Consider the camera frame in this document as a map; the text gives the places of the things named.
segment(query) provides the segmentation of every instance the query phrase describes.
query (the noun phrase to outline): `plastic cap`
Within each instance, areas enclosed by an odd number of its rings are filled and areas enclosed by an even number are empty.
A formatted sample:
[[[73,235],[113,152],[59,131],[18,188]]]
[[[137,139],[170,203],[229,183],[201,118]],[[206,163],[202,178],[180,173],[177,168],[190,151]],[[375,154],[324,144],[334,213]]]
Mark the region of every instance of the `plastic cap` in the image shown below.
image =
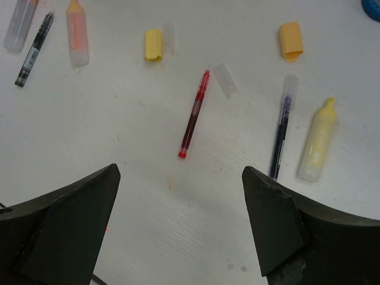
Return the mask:
[[[290,110],[293,110],[295,107],[297,89],[298,89],[298,76],[295,74],[288,74],[285,77],[285,86],[283,93],[283,103],[287,98],[290,99]]]
[[[176,32],[174,24],[170,22],[164,23],[163,29],[164,49],[165,52],[175,55],[176,53]]]
[[[322,169],[311,164],[302,165],[298,172],[298,178],[311,183],[316,183],[321,178]]]
[[[29,30],[37,0],[18,0],[14,9],[3,46],[9,52],[21,52]]]
[[[281,52],[286,62],[294,62],[303,53],[301,31],[297,22],[280,27]]]
[[[145,60],[161,61],[162,60],[162,32],[156,28],[145,32]]]
[[[214,74],[227,95],[227,98],[230,98],[231,94],[236,92],[237,88],[226,66],[224,64],[218,64],[214,68]]]
[[[364,12],[377,22],[380,22],[380,2],[376,0],[362,0]]]

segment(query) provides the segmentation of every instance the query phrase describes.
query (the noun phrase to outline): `yellow cap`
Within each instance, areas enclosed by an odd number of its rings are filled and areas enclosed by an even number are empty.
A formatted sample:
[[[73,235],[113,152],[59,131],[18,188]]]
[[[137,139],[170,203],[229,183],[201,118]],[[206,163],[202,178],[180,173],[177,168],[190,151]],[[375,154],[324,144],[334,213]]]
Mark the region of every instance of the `yellow cap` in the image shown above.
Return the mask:
[[[79,13],[84,13],[83,8],[81,5],[79,5],[77,0],[71,0],[71,3],[69,7],[67,7],[66,13],[74,13],[74,12],[79,12]]]
[[[301,32],[297,22],[280,27],[281,52],[286,62],[294,62],[303,53]]]
[[[157,28],[145,32],[145,60],[162,60],[162,33]]]

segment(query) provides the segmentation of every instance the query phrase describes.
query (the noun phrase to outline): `clear pen cap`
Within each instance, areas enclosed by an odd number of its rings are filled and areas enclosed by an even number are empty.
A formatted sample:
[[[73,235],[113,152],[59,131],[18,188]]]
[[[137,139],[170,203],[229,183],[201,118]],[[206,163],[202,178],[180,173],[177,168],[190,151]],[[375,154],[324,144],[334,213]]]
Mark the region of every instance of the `clear pen cap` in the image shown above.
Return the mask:
[[[295,74],[288,74],[285,77],[285,86],[283,93],[283,104],[289,104],[290,110],[295,107],[299,77]]]
[[[170,22],[164,23],[163,29],[165,52],[176,54],[176,28]]]
[[[223,91],[225,92],[227,98],[230,98],[231,94],[234,93],[238,88],[236,88],[236,85],[233,82],[226,66],[224,64],[218,64],[214,68],[214,74],[218,79],[221,87],[223,88]]]
[[[17,0],[16,7],[4,39],[10,52],[21,52],[38,0]]]

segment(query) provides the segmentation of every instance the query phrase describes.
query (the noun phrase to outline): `red pen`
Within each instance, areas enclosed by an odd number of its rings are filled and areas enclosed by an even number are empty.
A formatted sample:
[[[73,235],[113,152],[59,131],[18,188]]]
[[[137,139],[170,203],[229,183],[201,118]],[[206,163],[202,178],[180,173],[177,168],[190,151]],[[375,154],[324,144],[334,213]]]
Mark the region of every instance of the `red pen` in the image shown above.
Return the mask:
[[[197,123],[198,115],[200,114],[202,102],[204,95],[206,93],[208,79],[210,78],[210,70],[206,70],[206,72],[203,74],[202,83],[199,87],[199,90],[197,92],[197,96],[194,101],[194,105],[192,107],[188,127],[185,132],[185,136],[183,137],[182,145],[179,150],[178,156],[181,158],[186,158],[186,155],[188,153],[188,148],[190,145],[192,133],[195,129],[195,124]]]

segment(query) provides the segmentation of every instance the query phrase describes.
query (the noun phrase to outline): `orange highlighter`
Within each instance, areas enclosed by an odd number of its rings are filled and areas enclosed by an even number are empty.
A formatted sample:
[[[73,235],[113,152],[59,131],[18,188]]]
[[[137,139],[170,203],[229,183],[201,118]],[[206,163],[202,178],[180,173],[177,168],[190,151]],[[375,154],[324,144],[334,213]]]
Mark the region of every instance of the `orange highlighter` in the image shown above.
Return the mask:
[[[71,0],[66,10],[66,17],[71,64],[74,67],[86,65],[89,60],[86,17],[77,0]]]

